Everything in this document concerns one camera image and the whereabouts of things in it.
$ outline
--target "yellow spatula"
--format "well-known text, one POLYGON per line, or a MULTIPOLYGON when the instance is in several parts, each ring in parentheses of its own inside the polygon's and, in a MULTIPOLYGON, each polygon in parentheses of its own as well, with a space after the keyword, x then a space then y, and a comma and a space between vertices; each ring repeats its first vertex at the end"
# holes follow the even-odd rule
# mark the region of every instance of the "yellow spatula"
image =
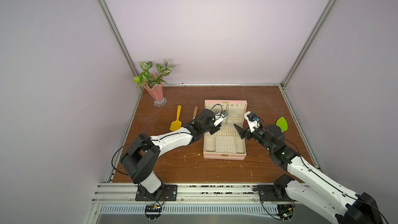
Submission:
POLYGON ((174 132, 177 131, 178 129, 181 128, 181 121, 178 119, 180 118, 180 113, 181 113, 181 105, 178 105, 177 107, 177 120, 172 122, 172 125, 170 126, 170 131, 174 132))

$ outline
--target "wooden handle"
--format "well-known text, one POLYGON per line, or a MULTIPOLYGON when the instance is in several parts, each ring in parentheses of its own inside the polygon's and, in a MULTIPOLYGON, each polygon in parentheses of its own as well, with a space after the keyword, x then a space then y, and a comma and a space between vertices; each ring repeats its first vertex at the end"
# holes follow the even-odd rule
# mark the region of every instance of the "wooden handle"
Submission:
POLYGON ((177 120, 180 118, 180 113, 181 113, 181 105, 178 105, 177 107, 177 120))
POLYGON ((193 110, 193 118, 195 118, 197 114, 198 114, 198 106, 196 106, 193 110))

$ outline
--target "pink jewelry box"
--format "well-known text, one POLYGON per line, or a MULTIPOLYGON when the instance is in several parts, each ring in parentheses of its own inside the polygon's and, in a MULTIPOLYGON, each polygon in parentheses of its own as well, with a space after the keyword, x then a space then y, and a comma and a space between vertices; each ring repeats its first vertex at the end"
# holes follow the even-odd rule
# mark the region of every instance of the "pink jewelry box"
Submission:
POLYGON ((205 133, 203 144, 203 157, 212 159, 243 160, 246 157, 245 140, 239 137, 234 124, 243 126, 246 112, 246 101, 205 100, 205 108, 212 109, 217 115, 225 110, 228 117, 221 123, 221 128, 215 134, 205 133))

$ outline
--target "wooden table surface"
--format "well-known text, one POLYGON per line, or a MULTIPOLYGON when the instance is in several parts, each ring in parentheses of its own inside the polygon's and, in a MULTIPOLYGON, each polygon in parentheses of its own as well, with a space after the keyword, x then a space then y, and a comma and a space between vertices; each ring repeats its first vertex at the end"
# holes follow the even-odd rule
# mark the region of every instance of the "wooden table surface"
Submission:
MULTIPOLYGON (((134 141, 141 133, 160 135, 170 132, 170 124, 176 120, 177 106, 181 105, 180 121, 192 120, 193 109, 204 109, 205 99, 246 100, 247 111, 256 113, 266 125, 275 124, 279 117, 285 117, 289 129, 286 139, 293 142, 301 155, 312 161, 293 121, 286 102, 277 86, 253 87, 164 87, 167 103, 155 107, 154 100, 144 90, 127 136, 126 144, 134 141)), ((269 158, 268 151, 255 140, 246 141, 247 155, 243 161, 203 158, 202 139, 189 146, 178 147, 158 158, 154 168, 156 175, 165 183, 186 182, 263 182, 271 183, 287 173, 277 167, 269 158)), ((117 169, 125 172, 119 163, 117 169)), ((128 176, 115 172, 114 183, 131 183, 128 176)))

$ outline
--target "black mounting plate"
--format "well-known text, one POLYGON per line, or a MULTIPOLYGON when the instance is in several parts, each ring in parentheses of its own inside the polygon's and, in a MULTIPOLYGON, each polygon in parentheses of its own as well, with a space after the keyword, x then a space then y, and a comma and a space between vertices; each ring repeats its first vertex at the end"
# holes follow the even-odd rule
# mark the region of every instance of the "black mounting plate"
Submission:
POLYGON ((274 185, 257 185, 256 190, 258 191, 258 194, 260 196, 260 201, 262 202, 285 202, 287 201, 286 199, 279 199, 276 198, 275 192, 274 192, 274 185))
MULTIPOLYGON (((163 199, 167 202, 175 202, 177 200, 177 185, 176 184, 166 184, 163 189, 163 196, 158 200, 158 202, 163 202, 163 199)), ((135 195, 135 201, 153 201, 148 197, 144 197, 141 194, 135 195)))

